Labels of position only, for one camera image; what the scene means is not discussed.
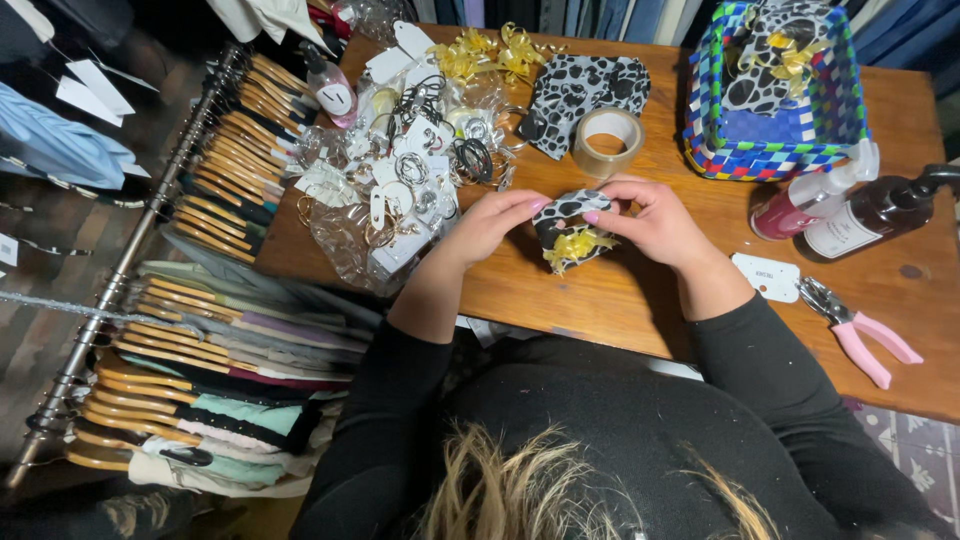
colorful woven basket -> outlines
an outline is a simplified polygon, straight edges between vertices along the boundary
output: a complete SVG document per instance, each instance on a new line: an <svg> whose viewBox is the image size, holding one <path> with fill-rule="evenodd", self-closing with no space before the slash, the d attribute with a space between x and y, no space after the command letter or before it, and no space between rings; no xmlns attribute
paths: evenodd
<svg viewBox="0 0 960 540"><path fill-rule="evenodd" d="M830 170L870 137L847 13L836 8L828 15L833 46L814 55L804 97L769 118L720 106L724 47L746 32L743 19L752 5L721 4L690 57L686 157L702 176L717 180L770 182Z"/></svg>

clothing rack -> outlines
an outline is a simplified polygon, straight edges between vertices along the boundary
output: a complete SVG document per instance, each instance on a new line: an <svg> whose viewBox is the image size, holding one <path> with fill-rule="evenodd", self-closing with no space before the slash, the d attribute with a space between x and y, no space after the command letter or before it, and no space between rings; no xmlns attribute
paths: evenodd
<svg viewBox="0 0 960 540"><path fill-rule="evenodd" d="M127 245L124 247L120 258L112 267L112 274L107 279L107 285L96 296L96 307L98 309L116 310L118 308L118 301L123 294L123 289L131 280L128 272L132 268L147 232L152 229L161 206L171 202L172 195L176 193L174 182L177 175L190 158L191 149L197 139L203 134L203 124L211 113L214 100L228 83L229 71L238 61L242 52L240 45L228 43L221 54L219 64L212 75L206 79L201 100L194 107L190 120L180 134L180 141L174 148L173 155L167 161L156 192L144 207L143 215L140 216L140 220L127 240ZM84 366L86 354L103 323L103 317L91 316L87 318L86 323L80 327L77 337L74 339L75 345L70 351L70 356L67 357L54 378L53 388L46 393L46 399L36 413L27 417L26 424L30 431L26 434L23 447L7 474L5 485L8 489L15 489L26 477L27 471L34 465L34 459L43 441L57 438L62 434L62 430L52 427L52 424L58 420L60 403L63 402L70 391L70 387L75 383Z"/></svg>

blonde hair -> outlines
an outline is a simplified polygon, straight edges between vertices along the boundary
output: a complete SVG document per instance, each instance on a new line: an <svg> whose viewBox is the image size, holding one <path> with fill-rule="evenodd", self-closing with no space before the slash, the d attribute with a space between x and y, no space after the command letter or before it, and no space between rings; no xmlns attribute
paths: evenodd
<svg viewBox="0 0 960 540"><path fill-rule="evenodd" d="M596 473L580 457L578 442L551 427L515 454L476 424L455 427L444 443L446 478L427 503L420 521L424 540L620 540L619 528L632 528L630 540L645 540L639 513L624 493L614 491L636 515L636 522L613 522L606 498L595 499L586 485ZM729 505L738 530L723 538L780 540L777 527L743 486L724 479L696 453L706 472L679 471L706 480Z"/></svg>

tape roll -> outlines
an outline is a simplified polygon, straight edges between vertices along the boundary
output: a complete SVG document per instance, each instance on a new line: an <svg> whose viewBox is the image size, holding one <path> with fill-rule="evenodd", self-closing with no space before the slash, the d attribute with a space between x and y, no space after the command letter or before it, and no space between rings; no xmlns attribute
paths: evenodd
<svg viewBox="0 0 960 540"><path fill-rule="evenodd" d="M587 142L593 135L613 135L623 141L627 150L620 154L602 154ZM577 140L573 143L573 161L594 178L606 179L630 166L643 146L646 133L643 124L628 110L604 107L592 110L577 125Z"/></svg>

woman's right hand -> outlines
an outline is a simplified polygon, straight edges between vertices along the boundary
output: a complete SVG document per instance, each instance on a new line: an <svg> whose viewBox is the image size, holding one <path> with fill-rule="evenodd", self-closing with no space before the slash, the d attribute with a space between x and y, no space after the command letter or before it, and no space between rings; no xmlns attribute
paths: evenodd
<svg viewBox="0 0 960 540"><path fill-rule="evenodd" d="M652 260L682 271L723 257L667 184L617 173L598 190L611 199L611 211L587 212L584 221L634 242ZM620 215L633 202L641 208L636 217Z"/></svg>

